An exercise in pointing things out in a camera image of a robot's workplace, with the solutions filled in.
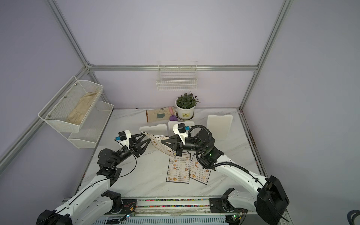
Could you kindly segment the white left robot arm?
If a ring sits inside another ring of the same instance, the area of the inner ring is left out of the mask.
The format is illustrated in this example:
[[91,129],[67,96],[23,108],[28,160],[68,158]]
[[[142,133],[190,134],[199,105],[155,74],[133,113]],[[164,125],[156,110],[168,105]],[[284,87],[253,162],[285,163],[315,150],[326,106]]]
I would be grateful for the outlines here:
[[83,189],[56,209],[43,211],[38,225],[90,225],[106,213],[121,212],[124,204],[120,193],[110,187],[121,178],[120,163],[133,156],[139,158],[151,143],[145,134],[132,135],[128,130],[115,139],[121,148],[103,149],[98,154],[99,171]]

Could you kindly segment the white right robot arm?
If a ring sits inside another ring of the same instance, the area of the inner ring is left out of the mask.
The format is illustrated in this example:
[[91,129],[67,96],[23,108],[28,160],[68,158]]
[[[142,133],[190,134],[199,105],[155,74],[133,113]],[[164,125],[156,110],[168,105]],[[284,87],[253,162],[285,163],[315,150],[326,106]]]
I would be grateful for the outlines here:
[[176,156],[181,156],[184,151],[193,151],[201,168],[226,175],[251,194],[249,203],[245,204],[243,200],[236,200],[233,189],[228,189],[222,201],[225,211],[236,208],[255,210],[269,225],[277,225],[283,219],[290,200],[278,178],[256,174],[234,163],[215,146],[211,131],[203,125],[195,125],[186,130],[184,123],[176,124],[174,133],[161,143],[171,148]]

